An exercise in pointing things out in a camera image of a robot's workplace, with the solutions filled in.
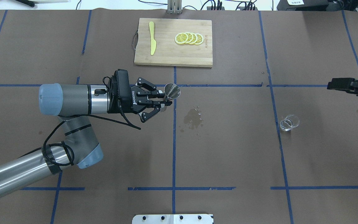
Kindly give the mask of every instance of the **yellow plastic knife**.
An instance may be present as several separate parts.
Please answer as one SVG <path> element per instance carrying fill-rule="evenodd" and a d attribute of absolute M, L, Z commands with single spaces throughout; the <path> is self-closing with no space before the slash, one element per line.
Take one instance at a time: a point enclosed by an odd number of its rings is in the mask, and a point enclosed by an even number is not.
<path fill-rule="evenodd" d="M 150 29 L 150 55 L 155 53 L 155 49 L 157 47 L 157 42 L 154 39 L 154 22 L 149 22 L 149 29 Z"/>

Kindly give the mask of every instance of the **silver cylinder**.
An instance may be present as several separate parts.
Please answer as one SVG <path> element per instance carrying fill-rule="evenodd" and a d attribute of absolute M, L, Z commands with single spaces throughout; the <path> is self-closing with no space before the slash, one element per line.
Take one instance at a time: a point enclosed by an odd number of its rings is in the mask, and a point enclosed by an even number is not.
<path fill-rule="evenodd" d="M 62 147 L 52 146 L 51 151 L 57 163 L 68 163 Z M 0 166 L 0 198 L 45 177 L 51 176 L 41 150 Z"/>
<path fill-rule="evenodd" d="M 104 85 L 90 85 L 91 86 L 91 105 L 92 114 L 105 114 L 108 110 L 109 97 L 108 94 L 95 95 L 95 89 L 107 90 Z"/>

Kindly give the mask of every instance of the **cable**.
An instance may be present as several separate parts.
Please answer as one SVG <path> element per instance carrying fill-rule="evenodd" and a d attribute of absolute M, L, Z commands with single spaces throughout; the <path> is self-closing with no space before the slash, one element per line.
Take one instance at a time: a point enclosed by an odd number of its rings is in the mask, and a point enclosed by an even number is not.
<path fill-rule="evenodd" d="M 55 128 L 54 130 L 49 134 L 49 136 L 45 139 L 44 141 L 44 144 L 41 148 L 41 152 L 42 152 L 42 155 L 44 156 L 44 159 L 48 160 L 51 164 L 54 164 L 56 166 L 62 166 L 62 167 L 65 167 L 65 166 L 68 166 L 68 165 L 71 165 L 73 164 L 74 162 L 74 151 L 73 149 L 66 145 L 66 144 L 62 144 L 62 143 L 55 143 L 55 144 L 50 144 L 49 146 L 61 146 L 61 147 L 66 147 L 68 148 L 68 150 L 70 150 L 71 154 L 72 154 L 72 157 L 71 157 L 71 160 L 68 162 L 68 163 L 57 163 L 55 161 L 52 161 L 48 156 L 47 156 L 47 142 L 48 140 L 52 137 L 52 135 L 56 132 L 56 130 L 61 126 L 63 125 L 64 123 L 66 123 L 66 121 L 62 121 L 60 122 Z"/>
<path fill-rule="evenodd" d="M 77 3 L 77 7 L 76 7 L 76 10 L 78 9 L 78 5 L 81 3 L 82 0 L 80 0 L 78 3 Z"/>
<path fill-rule="evenodd" d="M 196 8 L 193 7 L 193 6 L 185 6 L 185 7 L 183 7 L 183 8 L 186 8 L 186 7 L 192 7 L 193 9 L 198 10 L 198 9 L 196 9 Z"/>
<path fill-rule="evenodd" d="M 101 116 L 96 116 L 96 115 L 93 115 L 93 114 L 77 114 L 77 115 L 73 115 L 73 116 L 58 115 L 58 116 L 62 117 L 62 118 L 68 118 L 68 119 L 74 119 L 74 118 L 78 118 L 78 117 L 81 117 L 81 116 L 88 116 L 88 117 L 92 117 L 92 118 L 96 118 L 96 119 L 103 119 L 103 120 L 115 122 L 115 123 L 118 123 L 118 124 L 123 124 L 123 125 L 129 126 L 131 128 L 136 128 L 138 130 L 141 130 L 140 127 L 135 126 L 133 124 L 124 123 L 124 122 L 121 122 L 121 121 L 118 121 L 118 120 L 108 119 L 108 118 L 104 118 L 104 117 L 101 117 Z"/>
<path fill-rule="evenodd" d="M 232 1 L 232 0 L 227 0 L 227 1 L 231 1 L 231 2 L 239 2 L 239 4 L 236 7 L 236 10 L 239 9 L 240 5 L 242 3 L 245 3 L 244 9 L 243 10 L 255 10 L 255 2 L 249 1 L 249 2 L 245 2 L 245 1 Z"/>
<path fill-rule="evenodd" d="M 110 91 L 110 87 L 109 87 L 109 86 L 105 83 L 105 81 L 104 81 L 106 78 L 108 78 L 108 81 L 111 82 L 111 78 L 108 77 L 108 76 L 103 77 L 102 82 L 103 82 L 103 84 L 106 86 L 107 91 Z"/>
<path fill-rule="evenodd" d="M 138 0 L 138 2 L 142 2 L 142 3 L 149 3 L 149 4 L 159 4 L 159 5 L 161 5 L 161 6 L 166 6 L 166 5 L 168 5 L 168 4 L 166 4 L 166 3 L 159 3 L 159 2 L 144 2 L 144 1 L 141 1 L 141 0 Z"/>
<path fill-rule="evenodd" d="M 211 9 L 213 9 L 213 7 L 216 6 L 215 0 L 208 0 L 208 1 L 206 1 L 206 2 L 203 4 L 203 6 L 201 6 L 201 9 L 200 9 L 200 10 L 203 10 L 203 7 L 204 7 L 205 4 L 207 4 L 208 2 L 211 2 Z"/>
<path fill-rule="evenodd" d="M 33 152 L 36 152 L 36 151 L 38 151 L 38 150 L 40 150 L 40 149 L 41 149 L 41 147 L 36 148 L 36 149 L 34 149 L 34 150 L 32 150 L 32 151 L 29 151 L 28 153 L 26 153 L 26 154 L 22 155 L 21 157 L 23 157 L 23 156 L 27 156 L 28 154 L 31 154 L 31 153 L 33 153 Z"/>

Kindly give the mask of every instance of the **white label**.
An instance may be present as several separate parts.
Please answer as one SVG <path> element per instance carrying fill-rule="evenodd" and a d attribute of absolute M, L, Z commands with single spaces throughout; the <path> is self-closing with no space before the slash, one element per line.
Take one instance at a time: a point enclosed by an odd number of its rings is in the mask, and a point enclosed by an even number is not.
<path fill-rule="evenodd" d="M 288 4 L 290 6 L 298 6 L 298 5 L 303 5 L 303 0 L 287 0 Z"/>

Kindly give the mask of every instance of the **clear glass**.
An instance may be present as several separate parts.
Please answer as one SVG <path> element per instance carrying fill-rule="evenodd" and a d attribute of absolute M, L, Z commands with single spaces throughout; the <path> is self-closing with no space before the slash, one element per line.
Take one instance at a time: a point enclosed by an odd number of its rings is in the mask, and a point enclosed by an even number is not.
<path fill-rule="evenodd" d="M 287 132 L 290 131 L 297 126 L 299 126 L 299 118 L 293 114 L 290 114 L 284 118 L 284 120 L 280 121 L 280 129 Z"/>

